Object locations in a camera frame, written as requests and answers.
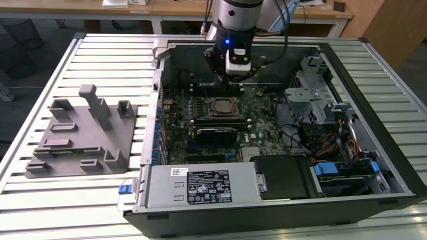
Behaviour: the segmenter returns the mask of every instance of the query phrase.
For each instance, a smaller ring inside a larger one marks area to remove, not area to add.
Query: metal slotted table surface
[[[0,239],[141,240],[142,233],[118,210],[118,187],[139,176],[145,126],[155,75],[155,40],[201,40],[191,35],[87,34],[74,39],[30,116],[0,163]],[[283,41],[263,38],[263,41]],[[379,118],[427,183],[427,109],[369,43],[358,39],[293,38],[291,42],[327,42],[353,76]],[[125,174],[27,179],[26,165],[53,116],[54,99],[86,105],[82,84],[98,86],[109,104],[130,100],[138,120]],[[133,204],[135,199],[125,200]],[[193,236],[187,239],[427,239],[427,202],[383,212],[357,224]]]

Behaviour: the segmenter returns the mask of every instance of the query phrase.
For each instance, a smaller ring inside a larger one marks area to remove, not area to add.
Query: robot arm
[[[223,83],[241,82],[254,76],[262,67],[262,59],[253,56],[251,48],[258,26],[273,30],[281,21],[282,12],[277,2],[281,0],[214,0],[213,26],[207,34],[209,40],[215,40],[214,47],[203,55],[215,74]],[[299,0],[287,0],[297,6]]]

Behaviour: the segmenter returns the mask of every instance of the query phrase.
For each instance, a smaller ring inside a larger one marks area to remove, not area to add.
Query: cpu socket
[[[213,119],[239,119],[239,99],[235,97],[210,97],[207,99],[209,117]]]

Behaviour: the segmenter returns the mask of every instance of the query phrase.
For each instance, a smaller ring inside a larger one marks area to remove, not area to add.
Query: blue latch
[[[123,184],[119,186],[119,194],[133,194],[133,184]]]
[[[151,158],[153,158],[153,160],[158,160],[158,158],[159,158],[159,151],[153,151],[153,153],[151,153]]]
[[[323,174],[338,174],[339,170],[334,162],[321,162],[314,166],[314,172],[319,176]]]
[[[371,167],[375,173],[378,173],[381,171],[381,166],[377,163],[377,161],[371,161]]]

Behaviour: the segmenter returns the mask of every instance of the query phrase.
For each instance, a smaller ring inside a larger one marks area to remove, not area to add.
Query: power supply label
[[[187,202],[219,204],[233,202],[229,170],[187,172]]]

